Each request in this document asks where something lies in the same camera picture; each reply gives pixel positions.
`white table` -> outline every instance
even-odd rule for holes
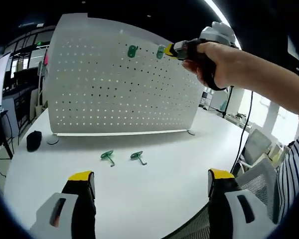
[[[29,153],[26,136],[6,177],[4,198],[24,228],[35,222],[37,209],[61,192],[74,173],[95,173],[98,239],[160,239],[191,219],[208,202],[207,170],[230,170],[242,130],[199,109],[187,132],[152,135],[61,137],[48,145],[48,111],[29,129],[42,132],[40,148]],[[248,133],[244,134],[243,145]],[[115,167],[100,156],[114,150]],[[142,166],[130,155],[143,150]]]

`forearm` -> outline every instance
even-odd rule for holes
[[[248,89],[299,115],[299,76],[295,73],[246,53],[242,77],[233,86]]]

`striped shirt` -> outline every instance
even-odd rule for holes
[[[278,170],[279,222],[299,192],[299,136]]]

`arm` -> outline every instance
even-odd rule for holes
[[[293,72],[247,52],[213,42],[198,45],[197,51],[205,53],[216,63],[214,79],[219,88],[236,86],[255,91],[299,115],[299,76]],[[184,61],[183,66],[205,84],[196,63]]]

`floor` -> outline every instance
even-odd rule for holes
[[[22,140],[23,136],[25,135],[25,133],[28,131],[28,129],[30,127],[31,127],[31,125],[29,124],[23,130],[23,132],[20,135],[20,139],[19,139],[20,141]],[[15,137],[13,139],[12,143],[13,143],[14,151],[16,152],[17,147],[18,147],[18,139],[17,139],[17,137]],[[9,141],[9,146],[10,146],[10,149],[12,151],[12,144],[10,143],[10,141]],[[9,159],[8,153],[6,152],[6,150],[5,150],[5,148],[3,146],[0,146],[0,158],[7,158],[7,160],[0,160],[0,172],[3,175],[6,175],[8,169],[9,169],[9,165],[10,165],[11,160]],[[5,184],[5,177],[0,174],[0,192],[2,194],[3,194],[3,191],[4,191],[4,184]]]

